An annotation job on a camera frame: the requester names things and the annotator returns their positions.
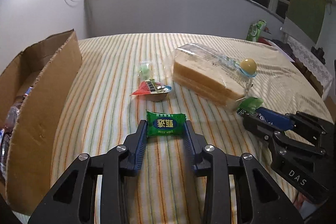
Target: metal bolt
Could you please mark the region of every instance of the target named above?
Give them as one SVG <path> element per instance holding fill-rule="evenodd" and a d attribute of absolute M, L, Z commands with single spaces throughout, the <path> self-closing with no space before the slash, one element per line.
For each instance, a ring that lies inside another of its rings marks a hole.
<path fill-rule="evenodd" d="M 245 160 L 251 160 L 253 158 L 253 156 L 250 153 L 244 153 L 243 154 L 243 158 Z"/>
<path fill-rule="evenodd" d="M 208 152 L 212 152 L 213 150 L 215 150 L 215 147 L 213 145 L 208 144 L 204 147 L 204 149 Z"/>
<path fill-rule="evenodd" d="M 83 154 L 80 154 L 80 155 L 78 156 L 78 159 L 79 159 L 79 160 L 86 160 L 88 157 L 89 157 L 88 154 L 83 153 Z"/>
<path fill-rule="evenodd" d="M 123 152 L 127 149 L 127 147 L 123 144 L 117 146 L 117 151 L 118 152 Z"/>

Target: white lace cloth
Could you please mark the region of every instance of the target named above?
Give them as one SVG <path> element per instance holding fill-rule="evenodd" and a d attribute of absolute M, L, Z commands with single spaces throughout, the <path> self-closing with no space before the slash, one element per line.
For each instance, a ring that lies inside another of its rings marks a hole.
<path fill-rule="evenodd" d="M 304 45 L 290 35 L 285 35 L 285 43 L 288 43 L 293 54 L 302 62 L 305 67 L 316 77 L 323 86 L 322 100 L 325 100 L 333 82 L 333 76 L 325 65 Z"/>

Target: black and green wrapper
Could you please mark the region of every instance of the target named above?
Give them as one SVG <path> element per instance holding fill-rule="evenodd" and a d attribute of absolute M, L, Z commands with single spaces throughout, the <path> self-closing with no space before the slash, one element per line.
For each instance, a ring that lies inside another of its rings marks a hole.
<path fill-rule="evenodd" d="M 147 136 L 182 136 L 185 114 L 166 114 L 147 111 Z"/>

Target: white wall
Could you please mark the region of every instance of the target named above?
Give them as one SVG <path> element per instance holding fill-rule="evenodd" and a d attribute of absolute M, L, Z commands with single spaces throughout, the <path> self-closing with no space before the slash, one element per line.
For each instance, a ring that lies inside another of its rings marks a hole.
<path fill-rule="evenodd" d="M 94 36 L 179 32 L 245 39 L 251 23 L 266 20 L 281 38 L 282 22 L 248 0 L 89 0 Z"/>
<path fill-rule="evenodd" d="M 322 47 L 324 51 L 325 66 L 328 71 L 335 77 L 334 60 L 336 59 L 336 3 L 331 5 L 331 14 L 329 4 L 325 8 L 323 24 L 319 39 L 316 43 L 317 47 Z M 336 103 L 335 94 L 335 78 L 329 96 Z"/>
<path fill-rule="evenodd" d="M 26 47 L 72 28 L 87 37 L 83 1 L 0 0 L 0 73 Z"/>

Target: striped tablecloth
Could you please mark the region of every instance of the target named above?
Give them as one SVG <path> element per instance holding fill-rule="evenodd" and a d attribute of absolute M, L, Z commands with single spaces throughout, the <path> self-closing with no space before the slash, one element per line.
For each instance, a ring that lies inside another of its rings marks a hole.
<path fill-rule="evenodd" d="M 197 42 L 240 61 L 253 58 L 258 65 L 251 95 L 280 113 L 297 110 L 331 121 L 323 101 L 301 73 L 277 50 L 264 44 L 232 38 L 193 34 L 123 34 L 79 42 L 83 65 L 65 103 L 54 143 L 51 183 L 80 153 L 106 153 L 134 133 L 146 110 L 185 113 L 194 130 L 224 152 L 253 154 L 293 201 L 296 190 L 270 169 L 269 151 L 243 125 L 236 113 L 225 111 L 165 77 L 167 56 L 177 47 Z M 140 61 L 152 60 L 157 80 L 172 86 L 163 102 L 130 96 L 139 86 Z M 294 133 L 293 138 L 300 140 Z M 149 138 L 138 178 L 127 181 L 130 223 L 200 223 L 206 179 L 194 181 L 184 166 L 182 140 Z M 98 179 L 95 223 L 100 223 Z M 231 198 L 236 222 L 235 197 Z"/>

